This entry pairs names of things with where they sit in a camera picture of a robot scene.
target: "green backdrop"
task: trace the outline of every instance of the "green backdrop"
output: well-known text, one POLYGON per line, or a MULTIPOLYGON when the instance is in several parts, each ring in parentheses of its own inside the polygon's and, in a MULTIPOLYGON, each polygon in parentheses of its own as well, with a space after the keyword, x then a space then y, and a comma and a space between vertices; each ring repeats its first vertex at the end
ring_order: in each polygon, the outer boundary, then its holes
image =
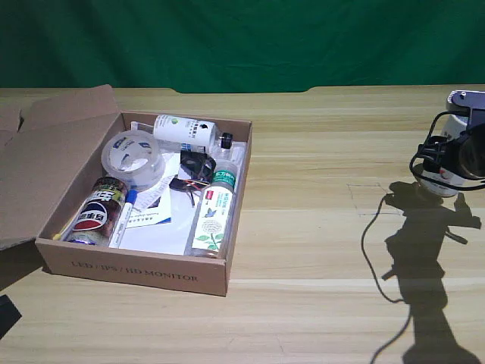
POLYGON ((485 83, 480 0, 0 0, 0 86, 485 83))

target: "pepsi can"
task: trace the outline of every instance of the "pepsi can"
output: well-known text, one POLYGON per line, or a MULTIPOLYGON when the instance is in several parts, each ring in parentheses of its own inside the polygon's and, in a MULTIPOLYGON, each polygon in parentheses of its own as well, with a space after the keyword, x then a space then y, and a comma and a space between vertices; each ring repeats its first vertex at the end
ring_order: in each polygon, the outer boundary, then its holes
POLYGON ((127 193, 128 187, 123 181, 113 177, 99 178, 66 241, 108 246, 127 193))

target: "blue marker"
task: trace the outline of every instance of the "blue marker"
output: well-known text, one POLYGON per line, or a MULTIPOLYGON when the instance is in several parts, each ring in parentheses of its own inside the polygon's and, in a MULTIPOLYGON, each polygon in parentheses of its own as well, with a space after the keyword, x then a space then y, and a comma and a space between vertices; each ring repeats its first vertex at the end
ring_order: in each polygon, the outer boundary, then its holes
POLYGON ((109 240, 110 248, 119 248, 121 239, 123 239, 124 231, 127 229, 128 221, 130 220, 131 210, 133 210, 133 204, 136 201, 136 190, 130 190, 127 194, 123 209, 120 213, 116 226, 114 227, 113 234, 109 240))

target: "open box lid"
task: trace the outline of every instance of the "open box lid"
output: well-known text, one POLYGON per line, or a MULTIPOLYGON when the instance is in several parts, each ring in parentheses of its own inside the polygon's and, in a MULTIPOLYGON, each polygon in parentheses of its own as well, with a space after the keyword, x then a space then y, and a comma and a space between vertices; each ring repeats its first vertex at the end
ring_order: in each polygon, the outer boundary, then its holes
POLYGON ((109 85, 33 103, 18 133, 18 109, 2 110, 0 250, 38 237, 83 166, 121 131, 109 85))

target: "cardboard box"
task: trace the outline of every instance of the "cardboard box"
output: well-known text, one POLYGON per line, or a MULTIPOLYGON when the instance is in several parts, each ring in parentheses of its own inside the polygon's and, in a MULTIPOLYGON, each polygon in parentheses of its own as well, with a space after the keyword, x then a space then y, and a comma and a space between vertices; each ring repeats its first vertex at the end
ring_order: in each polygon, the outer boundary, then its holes
POLYGON ((18 110, 5 110, 0 113, 0 249, 35 239, 53 274, 226 295, 249 166, 250 122, 203 118, 248 143, 224 258, 209 259, 51 240, 102 176, 105 142, 129 129, 131 121, 153 124, 162 111, 120 112, 108 85, 35 102, 20 129, 18 110))

